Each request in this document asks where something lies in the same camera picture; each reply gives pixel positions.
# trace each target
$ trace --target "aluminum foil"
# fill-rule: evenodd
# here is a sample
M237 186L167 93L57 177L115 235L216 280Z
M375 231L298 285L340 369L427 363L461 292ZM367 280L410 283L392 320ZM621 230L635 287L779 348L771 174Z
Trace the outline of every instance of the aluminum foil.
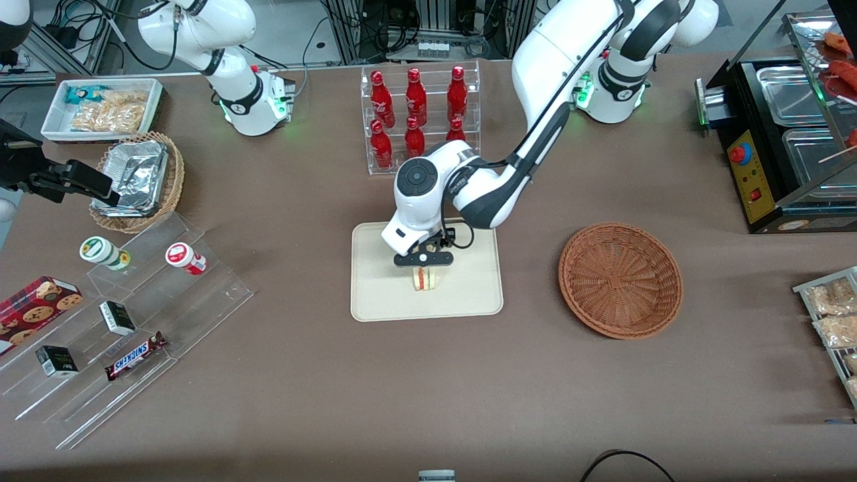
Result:
M122 143L107 153L104 174L119 194L114 207L93 200L92 208L108 217L148 217L158 211L169 149L161 142Z

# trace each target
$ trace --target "red bottle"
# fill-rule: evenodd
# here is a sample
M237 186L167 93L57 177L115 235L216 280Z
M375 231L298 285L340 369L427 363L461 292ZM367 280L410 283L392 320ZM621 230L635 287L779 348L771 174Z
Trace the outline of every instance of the red bottle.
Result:
M420 130L417 116L408 117L408 131L405 132L405 146L408 148L408 158L423 155L426 152L426 138Z
M375 70L369 76L372 80L372 110L384 126L392 129L396 125L396 116L393 114L393 97L390 89L384 85L384 75Z
M372 119L369 128L372 129L372 137L369 138L369 143L372 144L372 155L375 156L378 168L386 171L393 167L393 146L390 144L390 137L384 132L384 126L378 119Z
M464 138L464 132L461 130L461 117L456 117L453 120L449 121L449 132L446 133L446 139L448 141L466 141Z
M408 90L405 91L408 102L408 115L417 118L423 126L429 120L429 105L426 100L426 88L420 81L420 69L408 69Z
M467 86L464 84L464 67L452 67L452 81L446 91L446 118L467 118Z

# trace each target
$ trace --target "display case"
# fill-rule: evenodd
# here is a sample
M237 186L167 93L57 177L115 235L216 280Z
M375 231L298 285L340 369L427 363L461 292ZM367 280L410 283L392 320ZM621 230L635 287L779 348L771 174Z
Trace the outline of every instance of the display case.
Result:
M750 232L857 231L857 90L832 71L857 63L831 41L848 40L850 21L838 18L857 5L800 7L779 2L707 85L697 81L700 123L720 137Z
M201 274L166 263L166 249L175 242L206 258ZM131 255L128 267L90 270L75 283L81 304L0 358L4 412L44 423L57 449L82 442L253 296L208 247L203 232L178 214L164 216L122 248ZM136 327L133 334L109 331L99 308L106 300L124 305ZM108 379L105 367L157 333L166 346L116 380ZM79 373L48 377L35 354L45 345L67 348Z
M464 120L462 131L467 143L479 154L482 142L482 117L480 111L480 78L478 62L459 63L423 63L420 64L420 77L426 89L428 99L428 122L423 125L426 149L431 148L438 142L446 140L449 132L449 120L446 118L446 90L452 79L452 67L461 65L464 67L464 84L467 86L467 117ZM387 129L393 145L393 167L381 169L372 154L370 139L372 131L369 123L375 118L372 109L372 83L369 74L379 70L384 75L384 82L393 97L393 113L396 124ZM363 136L366 139L366 160L370 174L395 174L399 167L408 160L407 148L405 146L405 119L408 118L407 104L405 103L405 91L408 88L408 77L404 70L393 64L375 65L363 67L360 74L361 107L363 109Z

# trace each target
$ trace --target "sausage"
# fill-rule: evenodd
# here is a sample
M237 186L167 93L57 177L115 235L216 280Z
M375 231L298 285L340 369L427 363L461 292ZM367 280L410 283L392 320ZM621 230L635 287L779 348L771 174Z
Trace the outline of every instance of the sausage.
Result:
M857 66L842 60L831 60L828 69L831 74L844 80L857 91Z
M845 40L845 37L843 37L839 33L825 32L824 42L827 46L835 48L840 52L847 53L848 55L853 55L853 53L851 52L851 45L849 45L848 41Z

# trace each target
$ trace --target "metal tray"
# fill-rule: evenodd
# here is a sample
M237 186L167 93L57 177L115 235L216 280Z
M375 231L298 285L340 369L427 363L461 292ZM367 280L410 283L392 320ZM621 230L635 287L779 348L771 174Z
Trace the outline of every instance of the metal tray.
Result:
M777 124L783 127L827 124L801 67L766 67L759 69L756 77Z
M790 129L782 135L782 143L786 145L788 158L801 184L823 177L824 172L836 163L836 159L823 164L819 164L818 161L839 152L829 129ZM822 184L821 189L813 192L812 195L814 197L856 197L857 173L853 169L841 172Z

